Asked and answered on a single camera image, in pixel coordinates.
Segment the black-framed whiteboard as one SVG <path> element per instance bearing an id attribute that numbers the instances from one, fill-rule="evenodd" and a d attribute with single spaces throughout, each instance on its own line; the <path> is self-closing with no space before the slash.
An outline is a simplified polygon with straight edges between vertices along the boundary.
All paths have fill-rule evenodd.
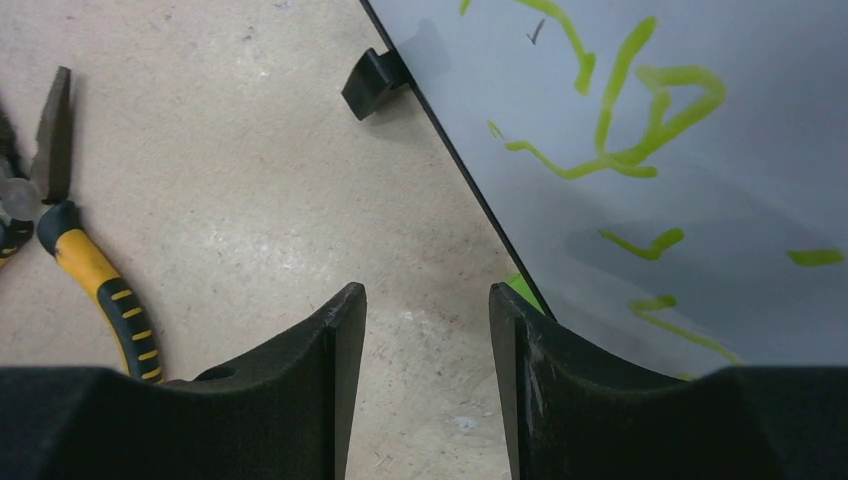
<path id="1" fill-rule="evenodd" d="M 847 362 L 843 1 L 367 1 L 538 301 L 692 379 Z"/>

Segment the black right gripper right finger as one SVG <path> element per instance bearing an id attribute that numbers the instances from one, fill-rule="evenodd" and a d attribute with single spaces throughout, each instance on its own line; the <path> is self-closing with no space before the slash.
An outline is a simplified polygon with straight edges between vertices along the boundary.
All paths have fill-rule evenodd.
<path id="1" fill-rule="evenodd" d="M 684 381 L 489 294 L 515 479 L 843 479 L 843 367 L 729 367 Z"/>

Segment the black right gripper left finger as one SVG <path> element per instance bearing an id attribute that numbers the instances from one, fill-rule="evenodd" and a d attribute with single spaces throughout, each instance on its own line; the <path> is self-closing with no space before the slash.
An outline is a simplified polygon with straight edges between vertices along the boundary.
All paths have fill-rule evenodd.
<path id="1" fill-rule="evenodd" d="M 341 479 L 366 330 L 363 285 L 191 381 L 106 368 L 1 371 L 5 479 Z"/>

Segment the green marker cap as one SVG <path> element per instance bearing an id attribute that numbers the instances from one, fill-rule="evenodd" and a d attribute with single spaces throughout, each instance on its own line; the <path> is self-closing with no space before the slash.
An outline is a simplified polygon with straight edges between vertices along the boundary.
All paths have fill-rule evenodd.
<path id="1" fill-rule="evenodd" d="M 537 311 L 541 312 L 542 314 L 545 313 L 544 308 L 534 295 L 532 288 L 530 287 L 529 283 L 522 274 L 515 273 L 511 275 L 507 279 L 506 284 L 510 288 L 512 288 L 518 295 L 520 295 L 524 300 L 530 303 Z"/>

